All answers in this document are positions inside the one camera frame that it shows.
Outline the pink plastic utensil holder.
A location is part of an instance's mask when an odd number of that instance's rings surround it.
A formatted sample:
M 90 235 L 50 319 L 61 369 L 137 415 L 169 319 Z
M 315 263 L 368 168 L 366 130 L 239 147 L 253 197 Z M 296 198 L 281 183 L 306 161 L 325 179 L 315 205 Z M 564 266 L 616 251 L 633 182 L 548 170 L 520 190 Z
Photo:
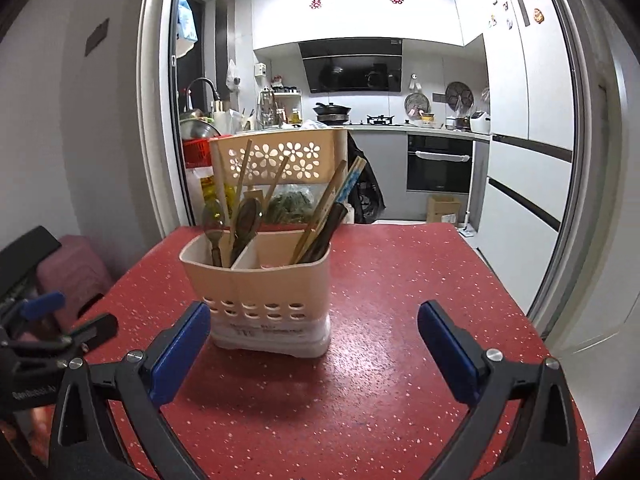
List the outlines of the pink plastic utensil holder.
M 330 253 L 289 264 L 299 231 L 260 232 L 228 268 L 213 266 L 206 235 L 179 254 L 198 299 L 210 312 L 210 338 L 221 349 L 323 356 L 331 340 Z

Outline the dark metal spoon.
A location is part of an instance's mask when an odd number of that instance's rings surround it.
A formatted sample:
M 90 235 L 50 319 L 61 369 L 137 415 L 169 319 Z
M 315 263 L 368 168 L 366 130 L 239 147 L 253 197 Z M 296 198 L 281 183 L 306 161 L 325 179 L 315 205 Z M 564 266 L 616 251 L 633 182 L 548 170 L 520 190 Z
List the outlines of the dark metal spoon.
M 262 201 L 255 196 L 245 197 L 239 204 L 232 228 L 230 264 L 235 263 L 244 248 L 255 237 L 262 223 Z

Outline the plain long wooden chopstick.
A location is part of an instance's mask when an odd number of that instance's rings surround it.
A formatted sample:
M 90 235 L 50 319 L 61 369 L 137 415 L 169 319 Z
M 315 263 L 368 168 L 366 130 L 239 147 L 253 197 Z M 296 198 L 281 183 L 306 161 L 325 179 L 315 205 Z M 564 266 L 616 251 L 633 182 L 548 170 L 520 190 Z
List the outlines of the plain long wooden chopstick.
M 238 220 L 238 217 L 239 217 L 240 200 L 241 200 L 241 195 L 242 195 L 244 178 L 245 178 L 245 175 L 246 175 L 248 162 L 250 161 L 250 150 L 252 149 L 252 146 L 253 146 L 253 139 L 252 138 L 247 138 L 247 141 L 246 141 L 246 144 L 245 144 L 245 152 L 244 152 L 244 156 L 243 156 L 243 159 L 242 159 L 241 170 L 240 170 L 240 173 L 239 173 L 238 182 L 236 182 L 235 201 L 234 201 L 234 205 L 233 205 L 233 214 L 232 214 L 232 218 L 231 218 L 230 234 L 229 234 L 229 254 L 230 255 L 231 255 L 231 252 L 232 252 L 232 248 L 233 248 L 233 244 L 234 244 L 234 238 L 235 238 L 235 221 Z

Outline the blue patterned wooden chopstick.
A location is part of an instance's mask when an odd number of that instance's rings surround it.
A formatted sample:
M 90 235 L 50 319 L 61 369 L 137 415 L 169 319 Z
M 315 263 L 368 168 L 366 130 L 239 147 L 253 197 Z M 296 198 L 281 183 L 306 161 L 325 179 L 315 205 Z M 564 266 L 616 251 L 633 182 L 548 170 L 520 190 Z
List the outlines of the blue patterned wooden chopstick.
M 328 216 L 332 205 L 334 203 L 343 203 L 346 206 L 347 197 L 349 196 L 349 193 L 352 192 L 352 189 L 354 188 L 360 174 L 362 173 L 364 166 L 366 166 L 366 163 L 367 162 L 363 158 L 357 157 L 352 166 L 350 166 L 349 172 L 343 180 L 341 186 L 337 188 L 337 191 L 330 198 L 329 203 L 326 204 L 326 208 L 323 209 L 318 226 L 311 231 L 310 237 L 308 237 L 307 243 L 303 250 L 300 252 L 297 260 L 303 255 L 305 250 L 314 241 L 314 238 L 319 234 L 322 226 L 324 225 L 324 222 L 326 222 L 326 217 Z

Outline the kitchen faucet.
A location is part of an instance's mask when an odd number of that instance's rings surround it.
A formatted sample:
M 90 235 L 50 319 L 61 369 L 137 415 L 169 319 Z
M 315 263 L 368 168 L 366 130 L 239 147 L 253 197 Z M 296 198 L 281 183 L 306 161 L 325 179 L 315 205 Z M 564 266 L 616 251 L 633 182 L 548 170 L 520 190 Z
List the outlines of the kitchen faucet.
M 221 101 L 214 82 L 207 77 L 193 79 L 186 87 L 184 97 L 186 98 L 186 102 L 184 102 L 186 112 L 197 108 L 202 112 L 214 112 L 218 108 L 218 102 Z

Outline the pink plastic stool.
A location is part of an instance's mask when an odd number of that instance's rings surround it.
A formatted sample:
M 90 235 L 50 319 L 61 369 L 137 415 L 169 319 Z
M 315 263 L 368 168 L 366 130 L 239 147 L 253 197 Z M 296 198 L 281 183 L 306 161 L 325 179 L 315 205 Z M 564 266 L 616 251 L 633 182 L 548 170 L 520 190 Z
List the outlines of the pink plastic stool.
M 106 295 L 114 281 L 87 237 L 65 235 L 60 238 L 60 244 L 60 248 L 38 264 L 36 280 L 40 292 L 60 292 L 64 296 L 64 307 L 53 316 L 66 332 Z

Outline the cardboard box on floor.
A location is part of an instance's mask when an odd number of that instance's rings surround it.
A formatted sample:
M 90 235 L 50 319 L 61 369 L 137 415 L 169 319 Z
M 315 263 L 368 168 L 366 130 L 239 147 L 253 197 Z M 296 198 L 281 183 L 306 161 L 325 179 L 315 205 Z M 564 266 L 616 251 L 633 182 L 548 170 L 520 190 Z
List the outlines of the cardboard box on floor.
M 458 224 L 460 200 L 450 195 L 431 195 L 427 199 L 426 222 Z

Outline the red plastic basket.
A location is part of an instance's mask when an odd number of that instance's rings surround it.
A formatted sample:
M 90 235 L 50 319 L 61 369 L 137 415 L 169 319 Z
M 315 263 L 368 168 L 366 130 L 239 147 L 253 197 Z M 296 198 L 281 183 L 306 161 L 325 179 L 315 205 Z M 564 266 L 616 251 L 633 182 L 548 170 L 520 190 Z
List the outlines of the red plastic basket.
M 212 166 L 210 142 L 228 138 L 231 138 L 231 134 L 223 134 L 222 136 L 214 136 L 213 138 L 182 140 L 182 154 L 186 169 Z

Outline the steel bowl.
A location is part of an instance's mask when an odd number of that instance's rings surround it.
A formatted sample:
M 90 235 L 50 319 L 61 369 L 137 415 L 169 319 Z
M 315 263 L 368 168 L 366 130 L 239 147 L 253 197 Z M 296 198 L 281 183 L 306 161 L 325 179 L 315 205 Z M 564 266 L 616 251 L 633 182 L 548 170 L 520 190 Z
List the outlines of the steel bowl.
M 218 129 L 203 118 L 186 118 L 180 122 L 180 138 L 183 141 L 210 139 L 220 136 Z

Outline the green vegetables bag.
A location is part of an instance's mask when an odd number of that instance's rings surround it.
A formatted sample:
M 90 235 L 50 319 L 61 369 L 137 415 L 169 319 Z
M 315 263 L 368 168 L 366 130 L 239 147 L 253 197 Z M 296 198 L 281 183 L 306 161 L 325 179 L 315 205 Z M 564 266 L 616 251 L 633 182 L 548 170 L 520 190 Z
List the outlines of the green vegetables bag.
M 314 194 L 311 189 L 299 184 L 284 184 L 278 186 L 270 198 L 264 221 L 270 226 L 307 223 L 313 213 Z

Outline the dark chopsticks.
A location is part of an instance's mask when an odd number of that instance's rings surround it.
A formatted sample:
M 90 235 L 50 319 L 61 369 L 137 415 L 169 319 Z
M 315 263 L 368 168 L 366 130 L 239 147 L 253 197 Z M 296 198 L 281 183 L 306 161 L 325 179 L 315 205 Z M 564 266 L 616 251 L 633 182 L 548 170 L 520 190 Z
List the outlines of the dark chopsticks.
M 347 213 L 348 210 L 343 203 L 334 203 L 319 234 L 314 238 L 314 241 L 305 250 L 297 262 L 313 263 L 320 260 L 328 251 L 331 238 L 343 222 Z

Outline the black built-in oven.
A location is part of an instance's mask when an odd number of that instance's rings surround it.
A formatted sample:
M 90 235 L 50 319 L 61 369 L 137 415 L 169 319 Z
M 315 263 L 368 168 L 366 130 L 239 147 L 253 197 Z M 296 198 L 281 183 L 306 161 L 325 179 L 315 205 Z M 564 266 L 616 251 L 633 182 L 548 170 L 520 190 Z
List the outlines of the black built-in oven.
M 469 192 L 473 169 L 472 140 L 409 134 L 407 146 L 408 191 Z

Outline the black garbage bag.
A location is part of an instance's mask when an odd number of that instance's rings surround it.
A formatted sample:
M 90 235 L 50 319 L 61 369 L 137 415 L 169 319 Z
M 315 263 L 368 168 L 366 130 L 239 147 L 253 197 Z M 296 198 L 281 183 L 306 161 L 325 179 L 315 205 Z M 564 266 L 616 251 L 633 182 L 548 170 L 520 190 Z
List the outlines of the black garbage bag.
M 367 162 L 348 196 L 348 202 L 354 208 L 354 220 L 357 224 L 372 224 L 381 217 L 386 209 L 384 197 L 369 159 L 358 148 L 350 133 L 347 133 L 347 156 L 350 164 L 357 157 L 361 157 Z

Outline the white refrigerator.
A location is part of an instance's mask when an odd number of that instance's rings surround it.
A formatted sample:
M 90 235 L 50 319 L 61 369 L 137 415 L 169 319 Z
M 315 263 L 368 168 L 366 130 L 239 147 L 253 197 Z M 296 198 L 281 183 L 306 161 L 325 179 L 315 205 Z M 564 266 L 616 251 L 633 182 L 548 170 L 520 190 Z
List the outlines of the white refrigerator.
M 477 245 L 528 312 L 549 270 L 570 189 L 570 56 L 553 0 L 480 1 L 490 140 Z

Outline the black wok on stove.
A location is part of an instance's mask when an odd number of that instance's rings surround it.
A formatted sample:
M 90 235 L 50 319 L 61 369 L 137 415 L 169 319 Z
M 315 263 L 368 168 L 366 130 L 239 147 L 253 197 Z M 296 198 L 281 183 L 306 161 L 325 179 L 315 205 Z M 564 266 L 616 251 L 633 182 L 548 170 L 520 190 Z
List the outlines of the black wok on stove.
M 350 107 L 333 103 L 317 103 L 314 107 L 318 122 L 326 125 L 343 125 L 349 121 Z

